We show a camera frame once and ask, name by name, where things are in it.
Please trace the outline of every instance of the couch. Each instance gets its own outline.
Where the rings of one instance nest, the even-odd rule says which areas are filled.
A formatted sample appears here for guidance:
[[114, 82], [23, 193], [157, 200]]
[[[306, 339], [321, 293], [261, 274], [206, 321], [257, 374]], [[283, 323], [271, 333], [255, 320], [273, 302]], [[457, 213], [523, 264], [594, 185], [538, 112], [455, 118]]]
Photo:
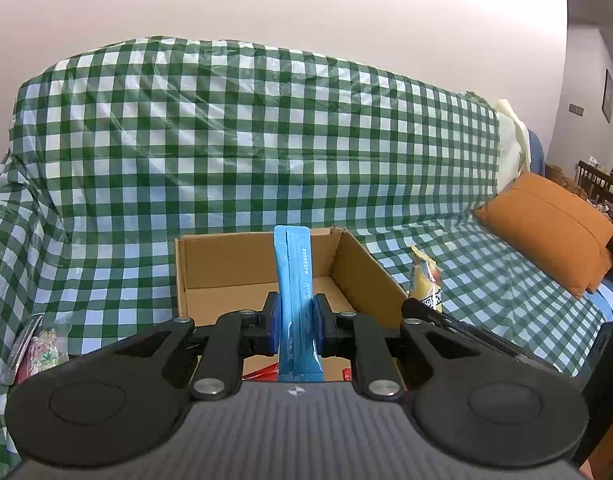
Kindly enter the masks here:
[[58, 62], [20, 88], [0, 167], [0, 370], [32, 313], [68, 314], [71, 354], [173, 316], [180, 235], [335, 224], [405, 288], [417, 245], [446, 311], [573, 375], [603, 315], [471, 213], [496, 192], [497, 128], [474, 94], [260, 44]]

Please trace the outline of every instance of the framed picture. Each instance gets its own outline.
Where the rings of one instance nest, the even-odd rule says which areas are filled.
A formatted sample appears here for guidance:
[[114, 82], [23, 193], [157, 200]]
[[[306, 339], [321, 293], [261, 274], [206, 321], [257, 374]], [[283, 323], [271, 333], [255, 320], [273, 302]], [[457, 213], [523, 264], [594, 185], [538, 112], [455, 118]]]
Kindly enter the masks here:
[[604, 117], [608, 122], [611, 122], [611, 116], [613, 115], [613, 80], [611, 75], [606, 70], [606, 77], [604, 79], [604, 97], [602, 98], [602, 111]]

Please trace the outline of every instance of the yellow snack package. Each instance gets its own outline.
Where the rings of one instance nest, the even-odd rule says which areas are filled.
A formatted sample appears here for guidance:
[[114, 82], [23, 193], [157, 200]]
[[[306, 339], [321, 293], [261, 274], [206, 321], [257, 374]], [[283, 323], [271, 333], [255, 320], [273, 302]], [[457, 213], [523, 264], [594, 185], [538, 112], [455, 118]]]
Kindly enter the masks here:
[[420, 300], [425, 305], [442, 312], [442, 285], [437, 264], [424, 251], [420, 251], [414, 245], [410, 247], [413, 250], [413, 267], [409, 298]]

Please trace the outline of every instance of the orange pillow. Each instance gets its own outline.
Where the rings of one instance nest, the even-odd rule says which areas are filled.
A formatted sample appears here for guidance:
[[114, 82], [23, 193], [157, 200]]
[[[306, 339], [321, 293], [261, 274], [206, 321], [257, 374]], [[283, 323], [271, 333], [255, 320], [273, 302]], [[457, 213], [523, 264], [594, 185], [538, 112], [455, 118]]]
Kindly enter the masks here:
[[602, 247], [599, 250], [599, 260], [595, 264], [595, 274], [592, 275], [589, 286], [587, 286], [587, 291], [595, 292], [599, 287], [599, 284], [602, 283], [602, 279], [606, 276], [606, 273], [611, 270], [613, 266], [613, 259], [611, 258], [611, 253], [605, 247]]
[[475, 211], [480, 222], [576, 298], [595, 278], [613, 225], [580, 197], [535, 173]]

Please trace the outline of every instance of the green and white checkered fabric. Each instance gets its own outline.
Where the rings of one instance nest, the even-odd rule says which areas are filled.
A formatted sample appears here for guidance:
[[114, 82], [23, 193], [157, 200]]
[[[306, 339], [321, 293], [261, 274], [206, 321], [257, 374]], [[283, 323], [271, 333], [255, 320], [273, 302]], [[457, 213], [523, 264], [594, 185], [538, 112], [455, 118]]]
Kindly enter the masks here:
[[[345, 226], [406, 286], [411, 242], [445, 307], [573, 374], [603, 318], [488, 234], [497, 119], [472, 94], [298, 50], [127, 41], [18, 94], [0, 168], [0, 368], [31, 313], [71, 353], [173, 315], [173, 239]], [[2, 413], [0, 475], [17, 460]]]

